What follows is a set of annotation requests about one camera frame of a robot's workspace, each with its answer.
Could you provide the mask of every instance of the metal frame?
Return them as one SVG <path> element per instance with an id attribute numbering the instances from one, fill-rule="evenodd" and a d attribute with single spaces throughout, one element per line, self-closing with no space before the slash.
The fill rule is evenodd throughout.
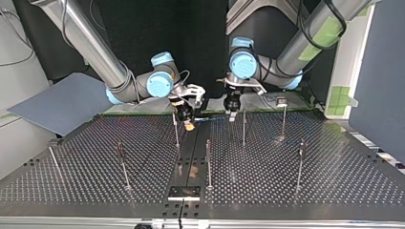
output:
<path id="1" fill-rule="evenodd" d="M 314 113 L 313 115 L 314 118 L 323 118 L 319 113 Z M 242 122 L 236 122 L 234 124 L 241 125 L 241 130 L 244 125 Z M 181 150 L 179 151 L 179 159 L 173 170 L 169 186 L 200 186 L 202 187 L 201 193 L 205 194 L 205 188 L 208 184 L 206 143 L 211 137 L 210 125 L 210 122 L 198 124 L 196 131 L 191 132 L 183 141 Z M 382 158 L 361 144 L 361 142 L 350 135 L 350 133 L 344 133 L 343 136 L 346 142 L 348 142 L 355 151 L 364 154 L 363 157 L 369 159 L 370 163 L 376 163 L 378 169 L 384 171 L 387 176 L 395 181 L 398 181 L 401 187 L 405 187 L 404 176 L 389 163 L 384 163 Z M 33 162 L 36 163 L 37 158 L 42 161 L 42 158 L 49 156 L 50 153 L 46 151 L 34 158 Z M 2 179 L 0 188 L 4 187 L 4 184 L 25 174 L 29 169 L 30 166 L 23 166 L 5 179 Z M 403 208 L 397 208 L 399 211 L 396 213 L 393 212 L 393 209 L 381 209 L 380 211 L 376 211 L 375 208 L 353 207 L 348 209 L 343 206 L 319 208 L 318 211 L 315 212 L 313 211 L 313 207 L 298 206 L 276 208 L 273 210 L 269 210 L 268 207 L 265 206 L 255 208 L 247 206 L 246 209 L 246 205 L 243 204 L 240 204 L 239 207 L 241 207 L 239 214 L 227 211 L 227 208 L 221 206 L 213 208 L 212 205 L 205 202 L 205 195 L 202 195 L 200 201 L 166 201 L 160 205 L 161 212 L 158 213 L 154 212 L 157 208 L 147 207 L 146 205 L 140 207 L 128 205 L 126 207 L 119 206 L 118 208 L 113 206 L 104 206 L 103 208 L 100 207 L 100 205 L 58 205 L 54 207 L 49 205 L 27 205 L 21 208 L 21 205 L 17 203 L 0 207 L 0 215 L 3 215 L 0 217 L 0 225 L 66 225 L 72 227 L 79 225 L 79 227 L 86 228 L 95 225 L 134 227 L 136 224 L 142 223 L 151 224 L 155 226 L 155 228 L 162 228 L 163 226 L 164 228 L 177 228 L 179 226 L 179 220 L 181 220 L 181 225 L 184 228 L 246 228 L 248 226 L 260 228 L 309 228 L 327 226 L 340 228 L 405 228 L 405 219 L 404 221 L 401 219 L 403 218 L 403 211 L 400 211 L 401 209 L 403 210 Z M 46 212 L 50 214 L 44 217 L 44 215 L 41 215 L 41 208 L 46 209 Z M 16 216 L 14 211 L 18 211 L 20 217 Z M 70 215 L 69 211 L 80 211 L 86 212 L 87 214 L 78 218 L 77 216 Z M 267 219 L 260 217 L 263 213 L 269 214 Z M 347 220 L 352 219 L 352 216 L 358 216 L 360 220 Z"/>
<path id="2" fill-rule="evenodd" d="M 274 7 L 279 9 L 295 25 L 297 21 L 297 0 L 239 0 L 226 15 L 226 35 L 230 35 L 250 14 L 259 8 Z M 303 15 L 308 17 L 307 9 L 303 9 Z"/>

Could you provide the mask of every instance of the green tape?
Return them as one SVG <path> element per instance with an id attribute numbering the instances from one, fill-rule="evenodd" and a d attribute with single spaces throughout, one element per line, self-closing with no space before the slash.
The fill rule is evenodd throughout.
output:
<path id="1" fill-rule="evenodd" d="M 342 116 L 345 114 L 346 107 L 349 105 L 350 87 L 334 86 L 331 88 L 330 101 L 327 115 Z"/>
<path id="2" fill-rule="evenodd" d="M 369 14 L 370 5 L 357 14 L 357 16 L 367 16 Z"/>
<path id="3" fill-rule="evenodd" d="M 313 41 L 320 46 L 331 46 L 338 40 L 338 35 L 342 31 L 342 25 L 334 17 L 329 17 L 318 33 L 313 37 Z M 308 44 L 304 51 L 301 53 L 299 60 L 310 61 L 321 52 L 321 50 Z"/>
<path id="4" fill-rule="evenodd" d="M 10 117 L 18 117 L 17 114 L 4 114 L 2 116 L 0 116 L 0 119 L 6 119 L 6 118 L 10 118 Z"/>

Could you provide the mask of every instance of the dark background panel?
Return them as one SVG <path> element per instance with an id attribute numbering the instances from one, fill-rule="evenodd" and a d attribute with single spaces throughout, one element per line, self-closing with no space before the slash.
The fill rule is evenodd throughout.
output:
<path id="1" fill-rule="evenodd" d="M 134 74 L 152 71 L 150 58 L 171 52 L 188 83 L 210 97 L 223 94 L 226 0 L 99 0 L 114 53 Z"/>
<path id="2" fill-rule="evenodd" d="M 65 44 L 59 29 L 43 10 L 27 0 L 13 3 L 48 79 L 58 80 L 87 70 L 83 57 Z"/>

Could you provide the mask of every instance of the white wall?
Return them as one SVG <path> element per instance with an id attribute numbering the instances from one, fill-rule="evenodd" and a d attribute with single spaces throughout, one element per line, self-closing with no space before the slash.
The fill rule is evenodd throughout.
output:
<path id="1" fill-rule="evenodd" d="M 327 99 L 329 107 L 333 86 L 350 87 L 349 97 L 354 97 L 361 63 L 366 50 L 370 25 L 373 21 L 375 5 L 369 6 L 366 15 L 357 16 L 348 23 L 348 29 L 339 42 L 334 62 L 330 89 Z M 349 119 L 352 107 L 348 106 L 343 116 L 327 115 L 330 119 Z"/>
<path id="2" fill-rule="evenodd" d="M 11 0 L 0 0 L 0 7 L 15 11 Z M 7 16 L 25 37 L 18 19 Z M 30 53 L 31 50 L 0 18 L 0 65 L 24 59 Z M 6 111 L 47 88 L 46 75 L 35 55 L 24 63 L 0 67 L 0 178 L 44 151 L 47 142 L 54 137 L 53 133 Z"/>

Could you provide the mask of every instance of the cable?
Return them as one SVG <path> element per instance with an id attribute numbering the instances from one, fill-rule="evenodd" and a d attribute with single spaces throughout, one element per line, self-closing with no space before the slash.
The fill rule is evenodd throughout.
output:
<path id="1" fill-rule="evenodd" d="M 95 0 L 90 1 L 90 16 L 92 17 L 92 19 L 93 19 L 93 21 L 95 22 L 95 24 L 96 24 L 100 29 L 102 29 L 102 30 L 105 31 L 105 28 L 102 27 L 100 24 L 98 24 L 98 22 L 97 22 L 96 19 L 95 19 L 95 16 L 93 15 L 93 2 L 94 2 L 94 1 L 95 1 Z"/>
<path id="2" fill-rule="evenodd" d="M 251 49 L 251 52 L 252 52 L 252 54 L 253 54 L 253 57 L 254 57 L 254 58 L 256 59 L 256 61 L 259 63 L 259 66 L 260 66 L 261 68 L 263 68 L 264 70 L 266 70 L 266 76 L 264 77 L 263 81 L 265 81 L 265 80 L 267 79 L 267 76 L 268 76 L 269 73 L 271 73 L 272 75 L 277 76 L 277 77 L 279 77 L 279 78 L 295 78 L 295 77 L 304 75 L 304 74 L 308 73 L 309 71 L 311 71 L 312 68 L 313 68 L 313 66 L 318 62 L 318 59 L 316 59 L 315 61 L 313 61 L 313 62 L 310 64 L 310 66 L 307 67 L 307 69 L 306 69 L 305 71 L 303 71 L 302 73 L 298 73 L 298 74 L 287 74 L 287 73 L 284 73 L 283 71 L 280 70 L 280 68 L 279 68 L 279 66 L 278 66 L 278 64 L 277 64 L 277 62 L 276 62 L 275 66 L 276 66 L 277 70 L 278 70 L 280 73 L 282 73 L 282 74 L 278 74 L 278 73 L 272 72 L 272 71 L 270 70 L 270 68 L 266 68 L 266 67 L 263 65 L 263 63 L 260 61 L 259 55 L 254 51 L 254 49 L 253 49 L 252 46 L 250 46 L 250 49 Z"/>
<path id="3" fill-rule="evenodd" d="M 307 80 L 307 84 L 308 84 L 308 88 L 309 88 L 309 90 L 310 90 L 310 93 L 311 93 L 312 96 L 315 97 L 315 99 L 318 101 L 317 103 L 319 104 L 319 106 L 321 106 L 322 110 L 325 111 L 325 107 L 321 104 L 321 100 L 318 99 L 318 97 L 316 96 L 315 92 L 313 91 L 313 89 L 312 89 L 312 87 L 311 87 L 311 85 L 310 85 L 310 83 L 309 83 L 309 80 Z"/>
<path id="4" fill-rule="evenodd" d="M 33 51 L 33 50 L 31 50 L 30 55 L 29 55 L 29 56 L 27 56 L 26 58 L 24 58 L 24 59 L 22 59 L 22 60 L 19 60 L 19 61 L 12 62 L 12 63 L 1 64 L 1 65 L 0 65 L 0 67 L 6 67 L 6 66 L 10 66 L 10 65 L 16 65 L 16 64 L 23 63 L 23 62 L 25 62 L 25 61 L 27 61 L 27 60 L 31 59 L 31 57 L 33 56 L 33 54 L 34 54 L 34 51 Z"/>
<path id="5" fill-rule="evenodd" d="M 339 32 L 338 34 L 338 38 L 342 37 L 343 34 L 346 32 L 347 30 L 347 24 L 345 21 L 345 18 L 342 16 L 342 14 L 339 12 L 339 10 L 337 9 L 337 7 L 332 3 L 331 0 L 325 0 L 325 4 L 328 6 L 328 8 L 330 9 L 330 11 L 333 13 L 333 15 L 337 18 L 337 20 L 339 21 L 339 23 L 342 26 L 342 31 Z M 307 40 L 310 42 L 310 44 L 315 47 L 316 49 L 325 51 L 325 50 L 331 50 L 334 48 L 334 46 L 337 44 L 337 42 L 335 42 L 333 45 L 325 47 L 325 46 L 321 46 L 319 44 L 317 44 L 313 38 L 310 36 L 309 34 L 309 28 L 304 28 L 304 16 L 302 14 L 303 11 L 303 7 L 304 7 L 304 0 L 300 0 L 300 6 L 298 8 L 298 18 L 299 18 L 299 23 L 298 23 L 298 27 L 301 30 L 301 32 L 303 33 L 303 35 L 307 38 Z"/>
<path id="6" fill-rule="evenodd" d="M 68 12 L 68 0 L 61 0 L 63 3 L 63 11 L 62 11 L 62 37 L 65 43 L 70 46 L 72 49 L 75 47 L 69 41 L 68 37 L 66 36 L 66 14 Z"/>
<path id="7" fill-rule="evenodd" d="M 5 9 L 5 8 L 0 8 L 0 14 L 1 14 L 1 17 L 3 18 L 3 20 L 4 20 L 4 21 L 6 22 L 6 24 L 10 27 L 10 29 L 15 33 L 15 35 L 18 37 L 18 39 L 19 39 L 21 42 L 23 42 L 23 43 L 31 50 L 31 52 L 30 52 L 30 54 L 29 54 L 26 58 L 24 58 L 24 59 L 22 59 L 22 60 L 18 60 L 18 61 L 11 62 L 11 63 L 6 63 L 6 64 L 0 64 L 0 67 L 6 67 L 6 66 L 11 66 L 11 65 L 16 65 L 16 64 L 23 63 L 23 62 L 25 62 L 25 61 L 31 59 L 31 57 L 32 57 L 33 54 L 34 54 L 34 50 L 33 50 L 32 45 L 30 44 L 30 42 L 29 42 L 29 40 L 28 40 L 28 37 L 27 37 L 27 40 L 24 40 L 24 38 L 18 33 L 18 31 L 17 31 L 17 29 L 15 28 L 15 26 L 11 23 L 11 21 L 9 20 L 9 18 L 7 18 L 7 16 L 6 16 L 7 13 L 11 14 L 11 15 L 14 16 L 15 18 L 17 18 L 18 20 L 20 20 L 20 17 L 19 17 L 19 16 L 17 15 L 17 13 L 15 13 L 14 11 L 11 11 L 11 10 L 8 10 L 8 9 Z"/>
<path id="8" fill-rule="evenodd" d="M 182 74 L 184 74 L 184 73 L 187 73 L 187 75 L 185 76 L 184 80 L 182 80 L 180 84 L 178 84 L 176 87 L 174 87 L 174 88 L 172 89 L 172 91 L 175 90 L 175 89 L 177 89 L 179 86 L 184 85 L 185 80 L 187 80 L 188 77 L 190 76 L 190 71 L 188 71 L 188 70 L 183 70 L 183 71 L 181 71 L 181 73 L 179 73 L 179 75 L 182 75 Z"/>

